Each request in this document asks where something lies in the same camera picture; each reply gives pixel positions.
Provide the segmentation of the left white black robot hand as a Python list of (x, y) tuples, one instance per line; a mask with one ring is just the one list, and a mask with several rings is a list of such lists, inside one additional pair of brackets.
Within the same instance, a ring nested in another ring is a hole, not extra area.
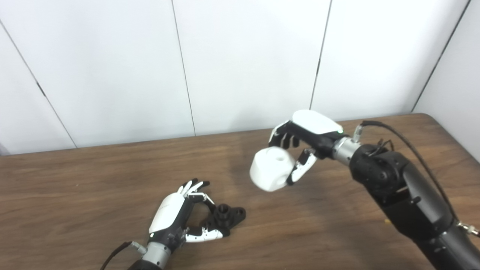
[(201, 191), (209, 185), (209, 181), (194, 178), (167, 195), (149, 227), (148, 243), (160, 243), (170, 250), (175, 250), (185, 243), (207, 242), (230, 236), (229, 229), (215, 225), (187, 226), (187, 221), (197, 203), (207, 205), (211, 214), (214, 213), (216, 204), (209, 195)]

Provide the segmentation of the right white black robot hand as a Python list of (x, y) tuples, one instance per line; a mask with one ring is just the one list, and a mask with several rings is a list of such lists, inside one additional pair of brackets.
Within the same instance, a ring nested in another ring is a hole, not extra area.
[(293, 186), (317, 160), (333, 159), (336, 142), (346, 136), (343, 127), (335, 121), (316, 111), (304, 109), (276, 126), (271, 131), (268, 145), (282, 149), (297, 148), (300, 142), (308, 145), (286, 177), (286, 184)]

